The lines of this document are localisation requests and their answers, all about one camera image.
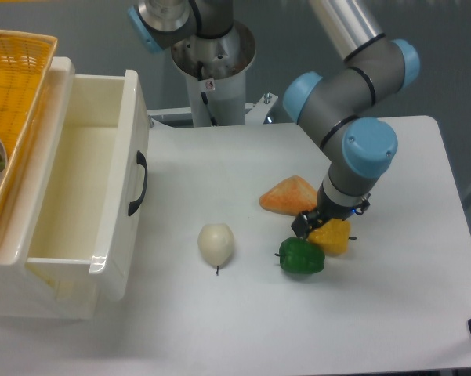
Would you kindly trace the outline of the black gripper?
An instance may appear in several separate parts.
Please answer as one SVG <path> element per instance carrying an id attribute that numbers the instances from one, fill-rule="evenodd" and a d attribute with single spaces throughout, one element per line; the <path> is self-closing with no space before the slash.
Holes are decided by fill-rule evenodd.
<path id="1" fill-rule="evenodd" d="M 319 208 L 312 205 L 295 217 L 291 228 L 296 237 L 307 238 L 313 230 L 325 226 L 333 219 L 344 221 L 353 215 L 363 215 L 369 207 L 369 203 L 361 203 L 355 207 L 336 205 Z"/>

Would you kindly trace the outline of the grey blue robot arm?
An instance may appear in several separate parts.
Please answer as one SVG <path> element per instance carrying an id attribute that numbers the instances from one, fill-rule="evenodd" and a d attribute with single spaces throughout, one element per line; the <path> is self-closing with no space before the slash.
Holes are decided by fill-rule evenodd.
<path id="1" fill-rule="evenodd" d="M 331 163 L 315 207 L 292 223 L 302 239 L 333 219 L 366 211 L 398 142 L 387 123 L 362 112 L 410 85 L 420 71 L 415 48 L 389 40 L 362 1 L 310 5 L 345 69 L 331 78 L 302 74 L 283 96 L 288 116 Z M 128 15 L 149 52 L 170 50 L 187 82 L 194 125 L 245 123 L 245 73 L 255 58 L 255 40 L 234 19 L 231 1 L 140 1 Z"/>

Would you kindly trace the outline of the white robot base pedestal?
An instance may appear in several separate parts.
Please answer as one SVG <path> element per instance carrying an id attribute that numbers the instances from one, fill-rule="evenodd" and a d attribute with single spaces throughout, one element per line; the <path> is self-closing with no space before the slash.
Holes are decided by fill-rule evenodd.
<path id="1" fill-rule="evenodd" d="M 265 92 L 246 101 L 246 73 L 255 61 L 252 32 L 234 21 L 220 38 L 185 38 L 171 47 L 172 62 L 184 77 L 189 107 L 150 110 L 152 125 L 216 127 L 271 123 L 279 97 Z"/>

